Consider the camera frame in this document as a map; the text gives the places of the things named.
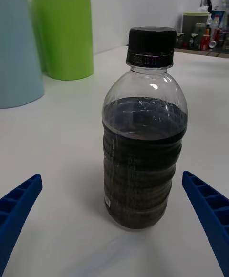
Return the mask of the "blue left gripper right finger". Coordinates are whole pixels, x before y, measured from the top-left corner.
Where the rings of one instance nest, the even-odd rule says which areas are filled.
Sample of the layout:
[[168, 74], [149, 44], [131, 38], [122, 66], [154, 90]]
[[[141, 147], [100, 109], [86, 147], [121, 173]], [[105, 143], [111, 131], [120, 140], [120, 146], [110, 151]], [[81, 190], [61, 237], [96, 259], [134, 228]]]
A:
[[183, 172], [182, 186], [223, 275], [229, 276], [229, 200], [189, 171]]

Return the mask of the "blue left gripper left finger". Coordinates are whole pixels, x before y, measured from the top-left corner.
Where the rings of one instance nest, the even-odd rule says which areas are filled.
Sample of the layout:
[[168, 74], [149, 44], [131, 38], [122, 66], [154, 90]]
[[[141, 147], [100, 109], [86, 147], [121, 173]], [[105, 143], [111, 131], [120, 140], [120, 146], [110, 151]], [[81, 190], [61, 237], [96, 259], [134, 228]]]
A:
[[0, 199], [0, 275], [2, 276], [25, 221], [42, 190], [35, 174]]

